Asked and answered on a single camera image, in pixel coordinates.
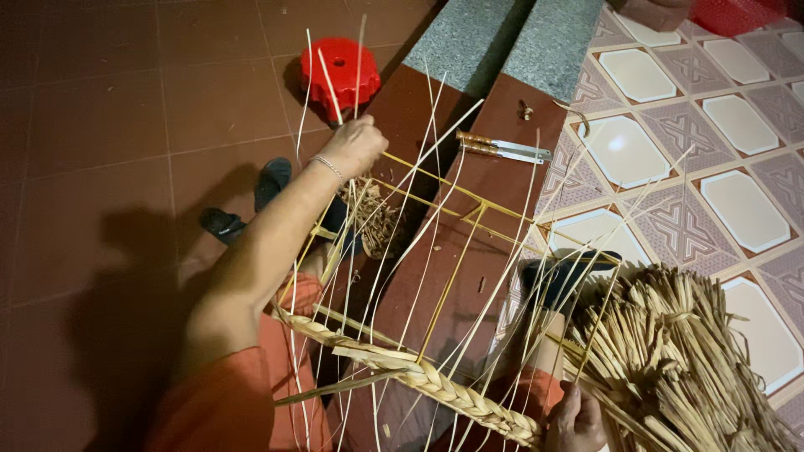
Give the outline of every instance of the decorative floor tile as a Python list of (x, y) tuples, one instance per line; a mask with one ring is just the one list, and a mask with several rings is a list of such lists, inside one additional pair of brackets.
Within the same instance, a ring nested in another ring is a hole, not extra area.
[(732, 39), (717, 39), (703, 43), (728, 76), (740, 84), (770, 80), (770, 73), (742, 44)]
[[(624, 201), (628, 208), (638, 195)], [(735, 250), (692, 191), (683, 185), (650, 193), (634, 210), (634, 221), (659, 260), (704, 275), (740, 262)]]
[(617, 97), (614, 88), (595, 67), (591, 57), (587, 55), (583, 66), (580, 67), (578, 84), (575, 86), (575, 95), (572, 97), (572, 109), (588, 114), (620, 107), (622, 107), (622, 102)]
[(578, 136), (612, 184), (628, 189), (670, 176), (670, 163), (632, 117), (596, 119), (589, 127), (584, 138), (581, 124)]
[(804, 105), (784, 85), (745, 92), (788, 143), (804, 141)]
[(732, 86), (715, 64), (697, 46), (680, 49), (655, 50), (670, 74), (691, 94), (716, 91)]
[[(575, 146), (569, 136), (562, 132), (558, 139), (556, 151), (553, 154), (553, 160), (550, 163), (550, 169), (542, 186), (542, 194), (536, 204), (535, 215), (539, 215), (542, 211), (551, 212), (605, 196), (603, 184), (585, 160), (579, 162), (575, 166), (575, 170), (570, 175), (567, 175), (569, 166), (577, 158), (583, 158), (580, 156), (581, 151), (582, 149), (579, 146)], [(564, 183), (562, 192), (556, 195), (547, 210), (544, 210), (544, 206), (548, 203), (552, 194), (559, 189), (559, 183), (565, 176), (567, 181)]]
[(694, 172), (731, 162), (736, 157), (728, 145), (718, 138), (704, 117), (687, 101), (665, 105), (640, 112), (674, 160), (678, 160), (692, 147), (679, 167)]
[(795, 327), (804, 331), (804, 247), (766, 262), (759, 269)]
[[(620, 253), (627, 266), (649, 265), (650, 259), (628, 225), (622, 224), (622, 216), (605, 208), (595, 209), (576, 216), (556, 221), (552, 228), (579, 242), (592, 241), (596, 249), (608, 249)], [(560, 256), (580, 248), (577, 243), (556, 234), (551, 234), (550, 249)], [(611, 274), (613, 270), (601, 272)]]
[(804, 162), (793, 154), (785, 154), (754, 163), (751, 170), (793, 223), (804, 229)]
[(804, 103), (804, 81), (797, 81), (791, 84), (790, 89), (792, 89), (801, 102)]
[(601, 53), (600, 62), (620, 90), (636, 102), (657, 101), (676, 94), (667, 74), (640, 49), (607, 51)]
[(801, 61), (776, 35), (742, 35), (743, 45), (751, 50), (762, 63), (780, 78), (804, 75)]
[(781, 39), (787, 43), (798, 56), (804, 60), (804, 31), (791, 31), (781, 36)]
[(751, 370), (765, 379), (765, 394), (770, 395), (804, 372), (804, 351), (752, 279), (747, 273), (723, 284), (726, 311), (749, 320), (734, 319), (729, 327), (740, 348), (745, 348), (745, 341), (737, 333), (748, 340)]
[(634, 40), (615, 22), (611, 14), (605, 8), (601, 8), (601, 15), (597, 18), (597, 25), (595, 25), (595, 33), (592, 35), (592, 40), (589, 41), (589, 48), (632, 43)]
[(742, 97), (728, 94), (704, 99), (703, 111), (735, 149), (755, 155), (779, 147), (779, 138)]
[(620, 21), (622, 26), (628, 30), (634, 39), (636, 39), (639, 43), (645, 44), (646, 46), (659, 47), (681, 44), (681, 36), (675, 31), (654, 31), (648, 27), (645, 27), (641, 23), (636, 23), (635, 21), (617, 13), (613, 13), (613, 15), (618, 21)]
[(785, 217), (746, 173), (732, 170), (701, 179), (700, 190), (749, 257), (793, 237)]

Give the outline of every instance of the floor tile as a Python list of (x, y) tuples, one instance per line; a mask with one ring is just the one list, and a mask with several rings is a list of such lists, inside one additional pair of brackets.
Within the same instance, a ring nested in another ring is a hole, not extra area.
[(615, 46), (618, 44), (628, 44), (634, 41), (631, 36), (623, 31), (617, 20), (612, 17), (605, 8), (601, 8), (601, 15), (597, 18), (595, 32), (592, 40), (589, 41), (589, 48)]
[(783, 85), (746, 91), (750, 99), (788, 143), (804, 141), (804, 105)]
[(681, 158), (692, 146), (684, 161), (679, 163), (685, 172), (703, 170), (736, 159), (728, 145), (687, 101), (645, 109), (639, 113), (673, 161)]
[(166, 64), (268, 56), (253, 0), (160, 3), (159, 38)]
[(270, 59), (165, 70), (170, 151), (286, 135)]
[[(632, 208), (638, 195), (624, 201)], [(661, 262), (710, 275), (740, 263), (707, 210), (684, 185), (650, 193), (636, 207), (635, 226)]]
[(589, 114), (622, 106), (617, 92), (587, 55), (580, 67), (575, 94), (572, 96), (572, 109)]
[[(575, 165), (578, 158), (583, 158), (581, 157), (582, 154), (583, 149), (575, 146), (572, 139), (565, 132), (559, 136), (558, 145), (556, 145), (556, 150), (553, 152), (553, 160), (550, 162), (548, 174), (542, 185), (539, 202), (536, 204), (535, 215), (605, 196), (607, 191), (605, 191), (603, 184), (594, 174), (592, 168), (589, 167), (589, 164), (582, 160)], [(575, 165), (575, 169), (572, 173), (567, 174), (569, 167), (573, 165)], [(560, 184), (565, 178), (566, 181), (562, 188)], [(548, 206), (548, 201), (556, 190), (562, 190), (562, 192), (556, 195)]]
[(11, 311), (4, 450), (141, 450), (187, 316), (173, 270)]
[(650, 55), (639, 49), (607, 51), (601, 66), (630, 99), (650, 102), (674, 97), (675, 85)]
[(804, 229), (804, 163), (794, 154), (784, 154), (751, 165), (799, 229)]
[(0, 16), (0, 88), (34, 82), (41, 26), (39, 15)]
[(167, 152), (158, 72), (40, 85), (28, 177)]
[(0, 184), (25, 174), (31, 95), (29, 88), (0, 92)]
[(201, 211), (218, 207), (250, 220), (260, 168), (279, 156), (295, 162), (295, 152), (288, 136), (171, 156), (180, 261), (218, 257), (225, 246), (198, 225)]
[(650, 47), (681, 44), (681, 36), (675, 31), (654, 31), (630, 18), (613, 13), (614, 17), (639, 43)]
[(787, 220), (751, 176), (727, 171), (702, 179), (700, 190), (734, 240), (751, 253), (791, 239)]
[(777, 77), (804, 75), (801, 61), (776, 35), (742, 35), (737, 38)]
[(0, 310), (6, 307), (10, 292), (21, 193), (19, 183), (0, 186)]
[(359, 18), (366, 14), (367, 47), (408, 41), (419, 27), (426, 27), (425, 19), (430, 12), (430, 7), (419, 0), (347, 0), (347, 5), (357, 28), (345, 36), (359, 33)]
[(703, 111), (732, 146), (747, 155), (779, 147), (779, 138), (742, 97), (728, 94), (704, 99)]
[[(285, 112), (288, 115), (290, 129), (297, 134), (302, 120), (305, 90), (307, 90), (306, 85), (302, 87), (302, 65), (299, 63), (299, 57), (293, 55), (278, 56), (273, 59), (273, 65), (279, 78), (282, 100), (285, 102)], [(328, 127), (324, 107), (318, 102), (308, 101), (303, 130), (308, 132)]]
[[(593, 240), (591, 246), (595, 249), (616, 250), (626, 262), (626, 268), (639, 265), (650, 265), (650, 259), (645, 254), (634, 233), (628, 225), (623, 225), (622, 217), (604, 208), (570, 216), (552, 224), (552, 228), (564, 235), (586, 243)], [(551, 235), (550, 249), (563, 256), (569, 250), (580, 248), (574, 241), (556, 234)], [(610, 275), (613, 270), (600, 272), (600, 275)]]
[(655, 49), (656, 57), (690, 94), (716, 91), (733, 86), (697, 46)]
[(578, 135), (611, 183), (628, 189), (670, 175), (670, 163), (631, 117), (596, 119), (589, 127), (588, 137), (583, 124)]
[(762, 288), (746, 277), (737, 277), (725, 282), (723, 291), (726, 310), (750, 320), (736, 318), (729, 327), (741, 349), (745, 349), (743, 338), (748, 340), (751, 370), (765, 379), (765, 394), (804, 372), (804, 352)]
[(716, 39), (703, 43), (703, 49), (723, 68), (728, 76), (741, 84), (770, 80), (770, 73), (742, 44), (732, 39)]
[(804, 60), (804, 31), (785, 33), (781, 36), (781, 39), (787, 43), (792, 51), (798, 53), (798, 56)]
[(151, 5), (48, 14), (40, 81), (156, 68), (156, 15)]
[(343, 0), (258, 0), (258, 2), (265, 34), (268, 36), (268, 45), (274, 56), (301, 55), (307, 47), (305, 29), (308, 28), (312, 41), (327, 36), (358, 38), (360, 18), (355, 20), (349, 15)]
[(82, 290), (119, 268), (174, 264), (166, 158), (31, 181), (20, 221), (13, 302)]

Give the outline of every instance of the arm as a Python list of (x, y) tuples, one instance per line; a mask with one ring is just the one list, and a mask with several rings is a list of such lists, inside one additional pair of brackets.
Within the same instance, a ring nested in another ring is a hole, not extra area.
[[(344, 180), (367, 171), (388, 148), (373, 124), (368, 115), (350, 121), (321, 150)], [(211, 284), (188, 319), (180, 376), (258, 344), (260, 313), (339, 187), (333, 170), (310, 162), (215, 263)]]

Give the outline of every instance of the person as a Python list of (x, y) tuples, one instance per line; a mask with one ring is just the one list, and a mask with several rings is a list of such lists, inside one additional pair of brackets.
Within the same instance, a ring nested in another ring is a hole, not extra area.
[[(228, 241), (207, 292), (188, 319), (174, 386), (157, 407), (146, 450), (333, 450), (317, 397), (274, 407), (274, 400), (315, 388), (315, 380), (304, 338), (293, 337), (286, 325), (268, 316), (270, 301), (293, 307), (296, 314), (313, 314), (329, 247), (316, 249), (298, 266), (295, 285), (293, 263), (335, 192), (371, 168), (387, 147), (374, 119), (364, 115), (341, 126), (295, 180), (288, 183), (287, 175), (282, 182), (279, 174), (277, 189), (258, 201), (259, 186), (277, 174), (276, 166), (266, 166), (255, 196), (255, 207), (262, 205), (248, 227), (227, 223), (234, 219), (223, 211), (226, 218), (213, 215), (217, 222), (207, 218), (207, 225), (220, 226), (207, 229), (214, 235), (227, 224), (237, 226), (236, 240)], [(600, 408), (579, 386), (559, 384), (544, 370), (552, 369), (549, 356), (560, 352), (556, 349), (533, 358), (520, 379), (520, 386), (526, 385), (520, 392), (530, 391), (538, 400), (547, 388), (552, 392), (547, 404), (531, 403), (530, 408), (549, 413), (544, 450), (595, 452), (604, 441)]]

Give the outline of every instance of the wooden knife handle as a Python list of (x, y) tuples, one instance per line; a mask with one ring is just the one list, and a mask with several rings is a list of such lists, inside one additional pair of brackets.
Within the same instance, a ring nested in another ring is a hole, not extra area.
[(455, 138), (457, 138), (458, 140), (464, 140), (464, 141), (467, 141), (467, 142), (483, 143), (484, 145), (489, 145), (489, 146), (491, 146), (493, 144), (491, 142), (491, 138), (481, 137), (480, 135), (468, 134), (467, 132), (461, 132), (460, 130), (458, 130), (458, 132), (455, 134)]
[(463, 142), (461, 144), (466, 152), (474, 152), (475, 154), (490, 155), (491, 157), (498, 157), (497, 148), (482, 145), (475, 142)]

